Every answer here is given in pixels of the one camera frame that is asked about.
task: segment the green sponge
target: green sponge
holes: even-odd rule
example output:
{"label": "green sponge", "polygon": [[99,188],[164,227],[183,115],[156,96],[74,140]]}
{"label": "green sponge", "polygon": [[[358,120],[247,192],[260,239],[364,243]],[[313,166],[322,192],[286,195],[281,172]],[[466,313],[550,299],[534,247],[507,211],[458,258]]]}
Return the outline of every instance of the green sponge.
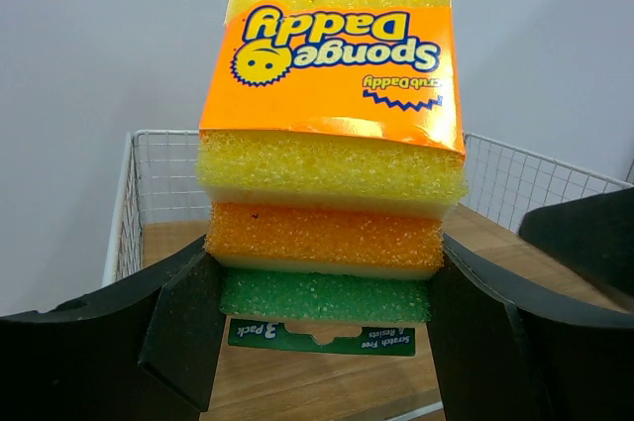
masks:
{"label": "green sponge", "polygon": [[220,309],[268,322],[414,327],[429,320],[425,282],[227,269]]}

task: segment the wooden surface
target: wooden surface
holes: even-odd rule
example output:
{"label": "wooden surface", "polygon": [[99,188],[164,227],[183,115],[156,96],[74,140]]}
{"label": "wooden surface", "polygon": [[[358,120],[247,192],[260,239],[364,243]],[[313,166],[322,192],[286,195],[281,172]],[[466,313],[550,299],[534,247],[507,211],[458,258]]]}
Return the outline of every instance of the wooden surface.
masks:
{"label": "wooden surface", "polygon": [[[144,264],[169,256],[206,232],[207,222],[144,228]],[[589,284],[477,213],[459,207],[445,231],[488,260],[552,290],[616,308]],[[321,334],[332,330],[322,327]],[[413,358],[299,354],[223,345],[210,411],[214,420],[382,420],[439,401],[425,330]],[[442,413],[421,418],[441,421]]]}

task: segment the blue zigzag line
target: blue zigzag line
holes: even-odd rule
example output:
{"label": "blue zigzag line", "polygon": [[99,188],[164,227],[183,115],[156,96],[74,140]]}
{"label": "blue zigzag line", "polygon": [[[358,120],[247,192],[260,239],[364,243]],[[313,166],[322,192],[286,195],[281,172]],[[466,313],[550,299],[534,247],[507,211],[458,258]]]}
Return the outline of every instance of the blue zigzag line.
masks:
{"label": "blue zigzag line", "polygon": [[419,112],[421,109],[429,109],[431,110],[434,106],[442,106],[443,105],[443,96],[438,96],[438,99],[430,99],[427,102],[420,101],[418,104],[412,104],[411,102],[406,102],[403,104],[400,101],[390,101],[386,97],[379,97],[375,92],[369,92],[367,89],[364,89],[364,97],[371,97],[374,100],[375,104],[384,103],[390,109],[392,107],[400,107],[403,111],[407,109],[413,109],[416,112]]}

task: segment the green cardboard label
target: green cardboard label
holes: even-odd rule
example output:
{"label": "green cardboard label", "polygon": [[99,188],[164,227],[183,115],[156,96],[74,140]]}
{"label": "green cardboard label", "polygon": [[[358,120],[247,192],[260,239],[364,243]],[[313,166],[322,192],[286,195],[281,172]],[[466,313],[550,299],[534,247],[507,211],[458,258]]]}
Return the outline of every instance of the green cardboard label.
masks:
{"label": "green cardboard label", "polygon": [[232,319],[228,344],[235,347],[340,355],[416,355],[415,329],[363,327],[357,337],[337,337],[320,345],[309,334],[292,334],[284,324]]}

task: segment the sponge daddy packaging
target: sponge daddy packaging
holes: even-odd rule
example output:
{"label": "sponge daddy packaging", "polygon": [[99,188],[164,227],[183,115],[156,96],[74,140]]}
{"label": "sponge daddy packaging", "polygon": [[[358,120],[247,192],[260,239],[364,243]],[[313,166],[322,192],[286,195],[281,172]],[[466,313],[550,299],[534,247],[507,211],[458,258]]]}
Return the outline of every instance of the sponge daddy packaging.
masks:
{"label": "sponge daddy packaging", "polygon": [[229,0],[196,174],[230,344],[413,355],[467,190],[455,61],[450,0]]}
{"label": "sponge daddy packaging", "polygon": [[450,7],[290,10],[227,25],[201,130],[385,139],[463,154]]}

